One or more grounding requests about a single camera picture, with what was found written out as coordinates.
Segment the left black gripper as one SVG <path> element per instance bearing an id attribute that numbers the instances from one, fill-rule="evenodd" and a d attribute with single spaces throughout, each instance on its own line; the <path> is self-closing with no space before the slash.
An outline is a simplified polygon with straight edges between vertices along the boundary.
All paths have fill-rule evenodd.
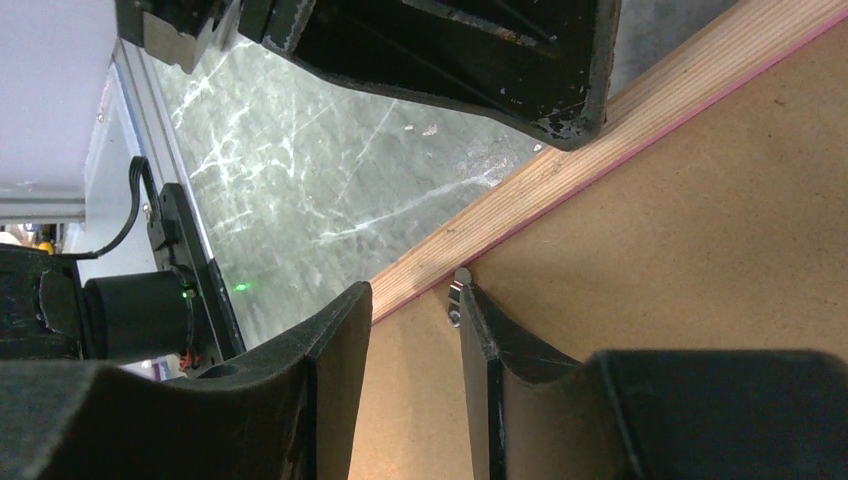
<path id="1" fill-rule="evenodd" d="M 242 3 L 235 0 L 115 0 L 121 39 L 192 74 L 208 48 L 233 42 Z"/>

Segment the brown backing board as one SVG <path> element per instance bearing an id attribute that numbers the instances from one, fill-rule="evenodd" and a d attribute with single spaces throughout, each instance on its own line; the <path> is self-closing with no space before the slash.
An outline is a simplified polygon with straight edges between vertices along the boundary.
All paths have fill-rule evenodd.
<path id="1" fill-rule="evenodd" d="M 577 360 L 747 348 L 847 363 L 839 3 L 844 19 L 472 260 L 476 282 Z M 437 286 L 372 327 L 349 479 L 474 478 L 461 340 Z"/>

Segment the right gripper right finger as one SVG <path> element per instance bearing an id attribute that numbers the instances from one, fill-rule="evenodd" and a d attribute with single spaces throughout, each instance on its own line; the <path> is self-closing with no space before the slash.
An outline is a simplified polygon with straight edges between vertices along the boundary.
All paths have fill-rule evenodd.
<path id="1" fill-rule="evenodd" d="M 577 361 L 474 284 L 460 339 L 477 479 L 843 479 L 847 366 L 804 350 Z"/>

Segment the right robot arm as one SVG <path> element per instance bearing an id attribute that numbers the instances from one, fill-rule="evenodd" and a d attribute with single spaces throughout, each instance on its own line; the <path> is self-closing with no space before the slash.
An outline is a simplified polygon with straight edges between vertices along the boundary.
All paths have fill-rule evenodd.
<path id="1" fill-rule="evenodd" d="M 478 285 L 454 292 L 478 479 L 843 479 L 847 366 L 799 350 L 612 350 L 577 361 Z M 74 258 L 1 250 L 5 479 L 344 479 L 371 328 L 357 282 L 194 378 L 184 267 L 81 283 Z"/>

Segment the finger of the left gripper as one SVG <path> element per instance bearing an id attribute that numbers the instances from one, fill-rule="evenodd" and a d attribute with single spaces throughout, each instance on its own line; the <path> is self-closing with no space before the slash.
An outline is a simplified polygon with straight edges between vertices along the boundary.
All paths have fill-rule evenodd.
<path id="1" fill-rule="evenodd" d="M 615 0 L 245 1 L 238 30 L 334 85 L 570 151 L 605 123 L 619 14 Z"/>

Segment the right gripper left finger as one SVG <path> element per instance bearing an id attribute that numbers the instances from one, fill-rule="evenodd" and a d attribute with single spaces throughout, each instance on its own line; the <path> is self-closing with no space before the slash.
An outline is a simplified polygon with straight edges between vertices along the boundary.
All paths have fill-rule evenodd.
<path id="1" fill-rule="evenodd" d="M 1 365 L 5 479 L 344 479 L 372 289 L 194 378 L 103 361 Z"/>

